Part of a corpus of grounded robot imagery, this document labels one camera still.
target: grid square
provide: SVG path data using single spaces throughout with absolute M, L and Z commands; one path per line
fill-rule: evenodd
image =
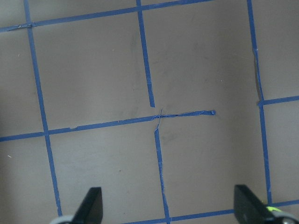
M 299 95 L 298 11 L 298 1 L 253 1 L 265 99 Z
M 43 137 L 0 142 L 1 223 L 49 223 L 57 216 Z
M 143 15 L 157 108 L 177 113 L 194 105 L 217 109 L 258 101 L 245 1 L 215 0 Z
M 299 102 L 264 107 L 273 202 L 299 199 Z
M 136 0 L 29 0 L 33 21 L 105 12 L 136 6 Z
M 154 114 L 137 14 L 37 27 L 34 36 L 49 129 Z
M 234 185 L 266 203 L 258 112 L 162 120 L 160 139 L 170 216 L 233 208 Z
M 63 213 L 74 213 L 88 189 L 101 186 L 102 223 L 164 218 L 156 125 L 136 123 L 52 135 Z
M 0 136 L 42 132 L 27 31 L 0 38 Z
M 25 22 L 22 0 L 0 1 L 0 27 L 19 25 Z
M 214 224 L 214 223 L 238 224 L 238 222 L 233 214 L 223 215 L 223 216 L 188 219 L 188 220 L 173 222 L 173 224 Z

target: blue painter's tape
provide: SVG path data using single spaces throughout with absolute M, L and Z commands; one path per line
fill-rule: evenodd
M 234 213 L 233 209 L 221 210 L 221 211 L 212 211 L 212 212 L 205 212 L 205 213 L 199 213 L 199 214 L 194 214 L 194 215 L 172 217 L 171 221 L 174 222 L 174 221 L 180 221 L 180 220 L 186 220 L 186 219 L 220 216 L 220 215 L 227 215 L 227 214 L 233 214 L 233 213 Z
M 174 117 L 188 117 L 188 116 L 199 116 L 199 115 L 211 115 L 214 116 L 216 111 L 195 111 L 195 112 L 187 112 L 181 114 L 162 114 L 162 115 L 154 115 L 149 117 L 142 117 L 142 118 L 132 118 L 126 120 L 117 120 L 111 121 L 106 123 L 99 123 L 99 124 L 92 124 L 92 125 L 83 125 L 78 126 L 76 128 L 60 128 L 49 130 L 49 134 L 60 134 L 60 133 L 67 133 L 67 132 L 76 132 L 76 131 L 83 131 L 95 128 L 103 128 L 103 127 L 111 127 L 111 126 L 119 126 L 119 125 L 128 125 L 133 123 L 140 123 L 140 122 L 147 122 L 152 121 L 154 119 L 159 118 L 174 118 Z
M 161 114 L 161 115 L 154 115 L 154 116 L 143 117 L 143 118 L 133 118 L 133 119 L 127 119 L 127 120 L 118 120 L 118 121 L 100 123 L 100 124 L 83 125 L 83 126 L 78 126 L 76 128 L 68 127 L 68 128 L 54 129 L 54 130 L 49 130 L 48 134 L 60 134 L 60 133 L 83 131 L 83 130 L 89 130 L 89 129 L 95 129 L 95 128 L 102 128 L 102 127 L 128 125 L 128 124 L 133 124 L 133 123 L 152 121 L 154 119 L 159 119 L 159 118 L 189 117 L 189 116 L 199 116 L 199 115 L 213 116 L 215 114 L 216 114 L 216 111 L 194 111 L 194 112 L 187 112 L 187 113 L 181 113 L 181 114 Z M 41 137 L 44 135 L 45 135 L 44 132 L 11 135 L 11 136 L 0 137 L 0 142 Z
M 58 191 L 58 184 L 57 184 L 57 178 L 56 178 L 56 172 L 55 172 L 55 166 L 54 166 L 54 160 L 53 160 L 53 154 L 52 154 L 49 135 L 45 136 L 45 140 L 46 140 L 46 147 L 47 147 L 47 153 L 48 153 L 52 183 L 53 183 L 53 188 L 54 188 L 55 201 L 56 201 L 56 206 L 57 206 L 57 213 L 58 213 L 59 216 L 62 216 L 60 198 L 59 198 L 59 191 Z
M 263 106 L 261 105 L 259 106 L 259 108 L 260 108 L 260 120 L 261 120 L 261 131 L 262 131 L 262 142 L 263 142 L 263 160 L 264 160 L 264 167 L 265 167 L 267 199 L 268 199 L 268 205 L 272 206 L 272 193 L 271 193 L 271 180 L 270 180 L 270 167 L 269 167 L 269 157 L 268 157 L 268 147 L 267 147 L 265 115 L 263 111 Z
M 88 20 L 88 19 L 100 18 L 100 17 L 105 17 L 105 16 L 127 14 L 127 13 L 139 12 L 139 11 L 144 11 L 144 10 L 151 10 L 151 9 L 156 9 L 156 8 L 165 8 L 165 7 L 171 7 L 171 6 L 187 5 L 187 4 L 206 2 L 206 1 L 212 1 L 212 0 L 177 0 L 177 1 L 159 3 L 159 4 L 145 5 L 145 6 L 140 6 L 140 7 L 117 9 L 117 10 L 112 10 L 112 11 L 107 11 L 107 12 L 76 15 L 76 16 L 70 16 L 70 17 L 64 17 L 64 18 L 58 18 L 58 19 L 52 19 L 52 20 L 31 22 L 29 24 L 22 24 L 22 26 L 23 27 L 25 27 L 25 26 L 30 26 L 30 27 L 46 26 L 46 25 L 52 25 L 52 24 L 58 24 L 58 23 L 64 23 L 64 22 Z M 28 2 L 26 2 L 26 6 L 25 6 L 25 10 L 27 10 L 27 9 L 28 9 L 28 15 L 29 15 Z M 15 30 L 15 27 L 17 27 L 17 26 L 19 26 L 19 25 L 0 28 L 0 33 L 10 31 L 10 30 Z
M 25 14 L 26 14 L 26 22 L 31 23 L 28 0 L 24 0 L 24 8 L 25 8 Z M 57 178 L 56 178 L 54 160 L 53 160 L 52 149 L 51 149 L 51 144 L 50 144 L 48 123 L 47 123 L 46 113 L 45 113 L 44 104 L 43 104 L 43 93 L 42 93 L 41 81 L 40 81 L 40 77 L 39 77 L 39 70 L 38 70 L 38 65 L 37 65 L 36 50 L 35 50 L 35 45 L 34 45 L 32 28 L 28 28 L 27 32 L 28 32 L 29 46 L 30 46 L 30 51 L 31 51 L 33 71 L 34 71 L 34 76 L 35 76 L 35 81 L 36 81 L 38 102 L 39 102 L 39 107 L 40 107 L 40 111 L 41 111 L 42 123 L 43 123 L 43 131 L 45 134 L 45 141 L 46 141 L 46 147 L 47 147 L 47 153 L 48 153 L 48 159 L 49 159 L 49 165 L 50 165 L 50 172 L 51 172 L 56 206 L 57 206 L 57 213 L 59 216 L 62 216 L 61 204 L 60 204 L 59 192 L 58 192 L 58 186 L 57 186 Z
M 141 0 L 136 0 L 136 5 L 138 7 L 140 7 Z M 141 45 L 142 45 L 146 83 L 147 83 L 148 92 L 149 92 L 149 104 L 151 107 L 155 107 L 154 94 L 153 94 L 153 90 L 152 90 L 152 83 L 151 83 L 151 77 L 150 77 L 150 64 L 149 64 L 148 50 L 147 50 L 147 46 L 146 46 L 146 38 L 145 38 L 145 30 L 144 30 L 142 11 L 138 12 L 138 21 L 139 21 L 140 39 L 141 39 Z
M 24 0 L 24 10 L 25 10 L 26 22 L 27 23 L 31 23 L 30 9 L 29 9 L 29 2 L 28 2 L 28 0 Z
M 39 77 L 39 70 L 38 70 L 38 66 L 37 66 L 37 58 L 36 58 L 36 50 L 35 50 L 34 39 L 33 39 L 33 32 L 32 32 L 31 28 L 27 29 L 27 32 L 28 32 L 28 39 L 29 39 L 31 58 L 32 58 L 32 64 L 33 64 L 33 71 L 34 71 L 34 76 L 35 76 L 35 80 L 36 80 L 38 102 L 39 102 L 41 116 L 42 116 L 43 131 L 45 132 L 45 134 L 48 134 L 48 124 L 47 124 L 46 113 L 45 113 L 45 108 L 44 108 L 44 104 L 43 104 L 43 94 L 42 94 L 42 89 L 41 89 L 41 80 Z
M 132 223 L 125 223 L 125 224 L 157 224 L 157 223 L 165 223 L 165 218 L 161 219 L 152 219 L 152 220 L 145 220 L 145 221 L 139 221 L 139 222 L 132 222 Z
M 164 214 L 166 223 L 170 224 L 170 217 L 169 217 L 169 209 L 167 205 L 165 190 L 164 190 L 164 180 L 163 180 L 163 160 L 162 160 L 162 151 L 161 151 L 161 145 L 160 145 L 160 136 L 159 136 L 159 129 L 158 126 L 155 129 L 155 143 L 156 143 L 156 149 L 157 149 L 157 157 L 158 157 L 158 165 L 159 165 L 159 175 L 160 175 L 160 183 L 161 183 L 161 192 L 162 192 L 162 198 L 163 198 L 163 206 L 164 206 Z
M 257 77 L 257 82 L 258 82 L 258 87 L 259 87 L 259 91 L 260 91 L 261 100 L 264 100 L 261 77 L 260 77 L 260 66 L 259 66 L 259 61 L 258 61 L 258 50 L 257 50 L 257 43 L 256 43 L 256 30 L 255 30 L 255 26 L 254 26 L 253 10 L 252 10 L 251 0 L 247 0 L 247 8 L 248 8 L 248 16 L 249 16 L 249 26 L 250 26 L 252 49 L 253 49 L 253 53 L 254 53 L 254 57 L 255 57 L 255 61 L 256 61 L 256 77 Z
M 299 200 L 292 200 L 292 201 L 286 201 L 286 202 L 278 202 L 278 203 L 272 203 L 273 207 L 282 207 L 282 206 L 288 206 L 288 205 L 294 205 L 299 204 Z
M 35 137 L 41 137 L 41 136 L 44 136 L 43 132 L 35 132 L 35 133 L 11 135 L 11 136 L 7 136 L 7 137 L 0 137 L 0 142 L 2 142 L 2 141 L 11 141 L 11 140 L 18 140 L 18 139 L 35 138 Z
M 297 101 L 299 100 L 299 96 L 294 97 L 285 97 L 285 98 L 278 98 L 278 99 L 268 99 L 260 102 L 260 105 L 270 105 L 270 104 L 280 104 L 280 103 L 286 103 L 291 101 Z

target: torn tape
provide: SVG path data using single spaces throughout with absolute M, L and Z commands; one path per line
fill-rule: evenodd
M 161 109 L 161 112 L 160 112 L 160 115 L 159 115 L 159 122 L 158 122 L 158 125 L 157 125 L 155 131 L 158 130 L 158 128 L 159 128 L 159 126 L 160 126 L 160 121 L 161 121 L 161 117 L 162 117 L 162 110 L 163 110 L 163 109 Z
M 103 127 L 111 127 L 111 126 L 119 126 L 119 125 L 128 125 L 133 123 L 140 123 L 140 122 L 147 122 L 152 121 L 154 119 L 161 118 L 174 118 L 174 117 L 189 117 L 189 116 L 199 116 L 199 115 L 215 115 L 216 111 L 194 111 L 194 112 L 187 112 L 187 113 L 181 113 L 181 114 L 165 114 L 165 115 L 154 115 L 149 117 L 142 117 L 142 118 L 132 118 L 132 119 L 126 119 L 126 120 L 118 120 L 118 121 L 110 121 L 105 123 L 99 123 L 99 124 L 91 124 L 91 125 L 83 125 L 78 126 L 76 128 L 60 128 L 60 129 L 54 129 L 49 130 L 49 134 L 59 134 L 59 133 L 67 133 L 67 132 L 76 132 L 76 131 L 83 131 L 83 130 L 89 130 L 89 129 L 95 129 L 95 128 L 103 128 Z
M 254 26 L 254 18 L 253 18 L 253 10 L 252 10 L 251 0 L 247 0 L 247 9 L 248 9 L 252 49 L 253 49 L 254 58 L 255 58 L 255 62 L 256 62 L 256 77 L 257 77 L 257 82 L 258 82 L 258 87 L 259 87 L 259 94 L 260 94 L 261 100 L 264 100 L 261 77 L 260 77 L 260 66 L 259 66 L 259 61 L 258 61 L 258 49 L 257 49 L 257 43 L 256 43 L 256 30 L 255 30 L 255 26 Z
M 165 219 L 166 219 L 166 223 L 170 224 L 169 209 L 168 209 L 168 204 L 167 204 L 167 200 L 166 200 L 164 180 L 163 180 L 163 160 L 162 160 L 162 151 L 161 151 L 158 126 L 155 129 L 155 143 L 156 143 L 158 166 L 159 166 L 159 176 L 160 176 L 160 183 L 161 183 L 161 192 L 162 192 L 162 198 L 163 198 Z
M 12 31 L 12 30 L 24 29 L 24 28 L 31 28 L 31 27 L 34 27 L 34 26 L 35 26 L 34 23 L 23 23 L 23 24 L 20 24 L 20 25 L 0 28 L 0 32 Z

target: floor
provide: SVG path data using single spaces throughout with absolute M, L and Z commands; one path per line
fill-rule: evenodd
M 0 1 L 0 223 L 299 213 L 299 2 Z

